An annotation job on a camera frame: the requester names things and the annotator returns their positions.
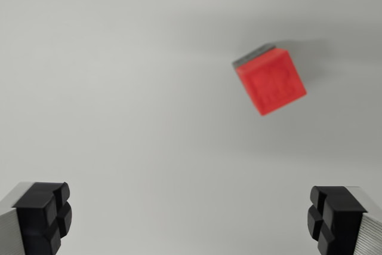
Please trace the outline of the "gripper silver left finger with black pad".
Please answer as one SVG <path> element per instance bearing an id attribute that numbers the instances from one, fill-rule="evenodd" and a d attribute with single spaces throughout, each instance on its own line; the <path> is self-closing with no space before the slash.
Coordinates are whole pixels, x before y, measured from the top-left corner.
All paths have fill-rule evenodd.
<path id="1" fill-rule="evenodd" d="M 20 182 L 1 199 L 1 254 L 57 254 L 72 223 L 66 182 Z"/>

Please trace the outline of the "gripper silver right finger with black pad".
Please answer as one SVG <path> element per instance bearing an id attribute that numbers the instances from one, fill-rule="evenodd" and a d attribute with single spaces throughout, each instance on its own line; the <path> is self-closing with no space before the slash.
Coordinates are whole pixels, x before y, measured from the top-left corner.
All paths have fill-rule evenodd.
<path id="1" fill-rule="evenodd" d="M 324 255 L 381 254 L 381 207 L 360 187 L 314 186 L 310 236 Z"/>

